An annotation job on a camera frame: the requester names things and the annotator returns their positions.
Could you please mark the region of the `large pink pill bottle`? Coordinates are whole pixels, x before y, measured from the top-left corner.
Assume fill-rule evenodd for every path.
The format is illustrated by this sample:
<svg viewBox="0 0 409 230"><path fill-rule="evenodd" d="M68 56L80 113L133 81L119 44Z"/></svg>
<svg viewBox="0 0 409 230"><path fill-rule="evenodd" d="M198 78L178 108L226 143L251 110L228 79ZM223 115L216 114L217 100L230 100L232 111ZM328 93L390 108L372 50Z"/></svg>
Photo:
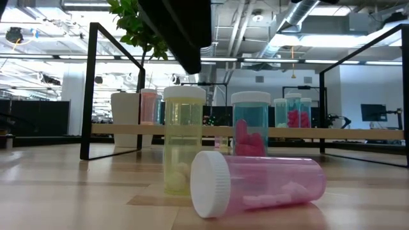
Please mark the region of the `large pink pill bottle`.
<svg viewBox="0 0 409 230"><path fill-rule="evenodd" d="M310 158L241 157L201 151L192 161L190 195L204 219L318 200L327 179Z"/></svg>

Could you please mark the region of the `black metal shelf frame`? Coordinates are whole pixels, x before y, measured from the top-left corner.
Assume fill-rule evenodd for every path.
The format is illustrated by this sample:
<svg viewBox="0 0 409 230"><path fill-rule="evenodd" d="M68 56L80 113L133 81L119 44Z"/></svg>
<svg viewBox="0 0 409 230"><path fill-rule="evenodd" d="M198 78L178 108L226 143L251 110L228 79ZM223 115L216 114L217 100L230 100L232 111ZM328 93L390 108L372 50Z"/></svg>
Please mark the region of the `black metal shelf frame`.
<svg viewBox="0 0 409 230"><path fill-rule="evenodd" d="M361 48L357 49L356 51L352 52L351 54L345 56L344 58L340 59L339 61L335 62L334 64L330 65L326 69L322 70L319 73L320 79L319 79L319 95L320 95L320 101L319 101L319 108L320 108L320 121L319 121L319 127L323 129L324 131L333 131L334 129L329 129L325 120L326 120L326 108L327 105L326 99L327 96L324 94L324 89L325 89L325 74L330 71L331 69L343 64L345 61L348 61L349 59L355 57L356 55L360 54L361 52L364 52L368 48L372 47L373 45L379 43L380 41L390 37L394 33L401 32L401 39L402 39L402 46L401 46L401 51L402 51L402 60L403 60L403 65L402 65L402 80L403 80L403 109L405 110L404 114L404 122L403 122L403 127L401 128L401 135L403 139L406 141L406 143L409 141L409 24L398 24L397 26L393 27L392 29L388 30L387 32L384 32L374 40L370 41L369 43L365 44ZM383 164L383 165L391 165L391 166L396 166L396 167L404 167L409 169L409 146L406 144L404 147L404 153L406 156L406 164L405 165L398 165L398 164L393 164L393 163L386 163L386 162L376 162L373 160L364 160L364 159L359 159L359 158L352 158L352 157L341 157L341 156L335 156L335 155L330 155L325 153L325 139L330 139L330 137L324 137L320 138L319 141L319 148L320 148L320 153L322 155L328 155L328 156L333 156L333 157L340 157L340 158L347 158L347 159L352 159L352 160L360 160L364 162L371 162L371 163L377 163L377 164Z"/></svg>
<svg viewBox="0 0 409 230"><path fill-rule="evenodd" d="M88 55L86 62L86 79L84 88L84 104L82 113L82 132L81 132L81 146L80 159L81 160L98 160L101 158L113 157L116 155L123 155L131 153L132 150L124 151L122 153L113 153L111 155L103 155L91 158L89 156L89 147L91 143L91 128L92 128L92 108L93 108L93 93L95 84L95 66L96 66L96 48L98 41L98 34L102 33L120 52L123 53L136 67L139 69L139 83L137 85L137 92L144 87L146 79L146 70L144 67L124 48L113 35L111 35L106 28L99 22L91 22L89 24L89 40L88 40Z"/></svg>

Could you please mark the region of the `dark computer monitor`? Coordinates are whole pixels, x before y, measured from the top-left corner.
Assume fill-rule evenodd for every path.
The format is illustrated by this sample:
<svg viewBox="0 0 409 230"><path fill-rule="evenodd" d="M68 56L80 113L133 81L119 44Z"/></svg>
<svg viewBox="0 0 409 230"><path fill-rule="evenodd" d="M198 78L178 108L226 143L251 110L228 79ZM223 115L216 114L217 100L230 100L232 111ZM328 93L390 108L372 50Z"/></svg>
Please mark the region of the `dark computer monitor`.
<svg viewBox="0 0 409 230"><path fill-rule="evenodd" d="M387 121L386 106L382 104L361 104L363 121Z"/></svg>

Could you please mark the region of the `small grey box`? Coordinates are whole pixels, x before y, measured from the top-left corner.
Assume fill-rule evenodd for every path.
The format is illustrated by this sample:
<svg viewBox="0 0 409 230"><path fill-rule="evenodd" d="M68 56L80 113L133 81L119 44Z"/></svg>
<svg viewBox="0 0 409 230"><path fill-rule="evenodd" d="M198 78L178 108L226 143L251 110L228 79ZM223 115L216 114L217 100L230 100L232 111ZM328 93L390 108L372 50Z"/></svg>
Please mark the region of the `small grey box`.
<svg viewBox="0 0 409 230"><path fill-rule="evenodd" d="M15 136L12 134L0 135L0 150L10 150L13 148Z"/></svg>

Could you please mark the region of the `salmon pink pill bottle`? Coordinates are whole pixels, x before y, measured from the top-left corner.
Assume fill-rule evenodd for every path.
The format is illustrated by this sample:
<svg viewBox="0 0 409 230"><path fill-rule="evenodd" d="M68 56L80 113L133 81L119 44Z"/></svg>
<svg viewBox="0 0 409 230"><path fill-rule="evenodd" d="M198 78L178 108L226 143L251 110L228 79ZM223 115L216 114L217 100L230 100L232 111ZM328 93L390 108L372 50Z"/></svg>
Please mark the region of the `salmon pink pill bottle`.
<svg viewBox="0 0 409 230"><path fill-rule="evenodd" d="M141 90L141 124L153 125L155 122L157 91L155 89Z"/></svg>

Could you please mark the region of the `silver spiral air duct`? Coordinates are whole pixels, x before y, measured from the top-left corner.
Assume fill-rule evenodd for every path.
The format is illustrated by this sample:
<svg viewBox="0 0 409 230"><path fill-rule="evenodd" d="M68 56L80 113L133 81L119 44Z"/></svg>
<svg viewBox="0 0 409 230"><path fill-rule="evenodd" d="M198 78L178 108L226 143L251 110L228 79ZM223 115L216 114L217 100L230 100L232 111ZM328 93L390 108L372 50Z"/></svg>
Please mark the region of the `silver spiral air duct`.
<svg viewBox="0 0 409 230"><path fill-rule="evenodd" d="M290 2L286 11L273 17L268 31L270 40L285 29L294 27L295 29L300 30L303 21L309 16L314 8L319 5L319 3L320 2L300 2L295 4ZM269 42L263 49L261 49L258 58L270 59L278 53L281 47L273 47Z"/></svg>

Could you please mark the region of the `black aluminium table rail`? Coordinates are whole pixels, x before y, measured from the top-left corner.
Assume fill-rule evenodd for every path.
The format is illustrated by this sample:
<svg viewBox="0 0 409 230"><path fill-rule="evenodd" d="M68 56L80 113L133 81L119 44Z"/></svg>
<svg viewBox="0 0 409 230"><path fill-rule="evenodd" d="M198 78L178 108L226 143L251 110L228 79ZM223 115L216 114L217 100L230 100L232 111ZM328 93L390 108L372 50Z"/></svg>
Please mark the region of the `black aluminium table rail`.
<svg viewBox="0 0 409 230"><path fill-rule="evenodd" d="M47 146L58 144L79 144L80 137L62 136L62 137L16 137L13 140L13 147ZM269 141L269 147L280 148L319 148L319 142L301 142L301 141ZM405 147L399 145L387 144L363 144L352 142L327 142L325 148L334 148L352 151L367 151L373 153L385 153L391 155L405 155Z"/></svg>

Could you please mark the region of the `black ceiling mounted device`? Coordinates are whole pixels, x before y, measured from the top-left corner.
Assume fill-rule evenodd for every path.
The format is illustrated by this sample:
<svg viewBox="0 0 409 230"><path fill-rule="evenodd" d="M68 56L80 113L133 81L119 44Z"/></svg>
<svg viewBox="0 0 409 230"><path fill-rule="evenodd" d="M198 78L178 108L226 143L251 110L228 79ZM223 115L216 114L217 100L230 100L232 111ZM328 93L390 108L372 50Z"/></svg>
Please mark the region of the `black ceiling mounted device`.
<svg viewBox="0 0 409 230"><path fill-rule="evenodd" d="M24 41L24 37L21 33L22 28L21 27L10 27L9 30L7 30L5 38L7 41L11 43L21 43Z"/></svg>

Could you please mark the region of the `yellow hanging pendant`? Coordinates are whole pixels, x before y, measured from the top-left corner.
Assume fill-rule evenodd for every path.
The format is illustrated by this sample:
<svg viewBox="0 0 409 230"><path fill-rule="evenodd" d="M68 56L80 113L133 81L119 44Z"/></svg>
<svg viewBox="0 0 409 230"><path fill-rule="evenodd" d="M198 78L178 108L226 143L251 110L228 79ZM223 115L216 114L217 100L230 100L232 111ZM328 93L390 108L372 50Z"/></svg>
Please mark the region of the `yellow hanging pendant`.
<svg viewBox="0 0 409 230"><path fill-rule="evenodd" d="M294 56L294 46L292 46L291 47L291 59L294 59L295 58L295 56ZM295 63L292 63L292 75L291 75L291 78L292 79L296 79L296 75L295 75Z"/></svg>

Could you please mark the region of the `bright ceiling light panel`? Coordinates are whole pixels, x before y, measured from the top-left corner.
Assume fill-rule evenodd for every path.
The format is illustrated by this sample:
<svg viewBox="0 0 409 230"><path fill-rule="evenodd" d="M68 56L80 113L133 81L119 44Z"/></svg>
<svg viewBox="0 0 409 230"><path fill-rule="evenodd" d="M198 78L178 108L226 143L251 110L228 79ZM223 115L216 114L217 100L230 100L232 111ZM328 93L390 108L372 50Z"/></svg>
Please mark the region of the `bright ceiling light panel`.
<svg viewBox="0 0 409 230"><path fill-rule="evenodd" d="M357 39L343 35L295 35L277 34L269 42L273 47L303 46L303 47L354 47Z"/></svg>

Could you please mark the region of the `black partition panel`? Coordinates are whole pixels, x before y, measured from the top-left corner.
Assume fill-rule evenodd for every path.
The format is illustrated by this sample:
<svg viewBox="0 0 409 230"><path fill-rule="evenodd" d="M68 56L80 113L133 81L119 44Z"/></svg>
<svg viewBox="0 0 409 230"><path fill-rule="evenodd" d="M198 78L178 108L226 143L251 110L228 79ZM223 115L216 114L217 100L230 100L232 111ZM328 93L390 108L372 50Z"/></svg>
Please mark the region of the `black partition panel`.
<svg viewBox="0 0 409 230"><path fill-rule="evenodd" d="M0 100L0 128L21 137L53 137L68 133L70 102Z"/></svg>

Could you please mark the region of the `green plant in white pot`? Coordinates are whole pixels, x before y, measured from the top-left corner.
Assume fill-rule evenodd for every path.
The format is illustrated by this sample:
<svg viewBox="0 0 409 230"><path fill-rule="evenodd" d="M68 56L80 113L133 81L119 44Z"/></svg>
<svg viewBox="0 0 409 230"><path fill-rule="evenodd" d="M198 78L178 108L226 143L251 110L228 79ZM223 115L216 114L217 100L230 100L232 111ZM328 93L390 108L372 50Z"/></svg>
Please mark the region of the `green plant in white pot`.
<svg viewBox="0 0 409 230"><path fill-rule="evenodd" d="M126 31L120 42L143 50L140 65L144 64L146 54L151 52L150 58L167 59L168 47L163 38L155 34L142 19L138 0L107 0L109 12L114 14L118 21L118 29ZM136 125L139 118L139 97L136 93L113 93L111 108L115 125Z"/></svg>

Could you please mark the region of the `large yellow pill bottle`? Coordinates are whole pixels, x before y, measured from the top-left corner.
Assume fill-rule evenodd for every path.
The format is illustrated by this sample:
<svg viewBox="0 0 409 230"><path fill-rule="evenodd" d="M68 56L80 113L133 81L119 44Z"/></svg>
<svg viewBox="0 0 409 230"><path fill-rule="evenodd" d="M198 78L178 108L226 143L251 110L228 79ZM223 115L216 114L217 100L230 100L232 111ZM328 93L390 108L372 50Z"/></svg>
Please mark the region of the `large yellow pill bottle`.
<svg viewBox="0 0 409 230"><path fill-rule="evenodd" d="M164 89L164 191L190 194L190 168L202 146L203 106L206 91L195 86Z"/></svg>

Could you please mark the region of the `large blue bottle red pills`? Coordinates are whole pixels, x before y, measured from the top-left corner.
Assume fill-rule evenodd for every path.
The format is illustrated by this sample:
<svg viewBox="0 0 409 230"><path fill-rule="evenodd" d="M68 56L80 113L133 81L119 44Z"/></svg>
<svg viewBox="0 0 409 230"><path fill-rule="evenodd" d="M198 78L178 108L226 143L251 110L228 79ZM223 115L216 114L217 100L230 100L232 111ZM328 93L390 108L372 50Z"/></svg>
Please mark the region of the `large blue bottle red pills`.
<svg viewBox="0 0 409 230"><path fill-rule="evenodd" d="M242 91L231 95L233 152L238 156L265 157L268 148L269 93Z"/></svg>

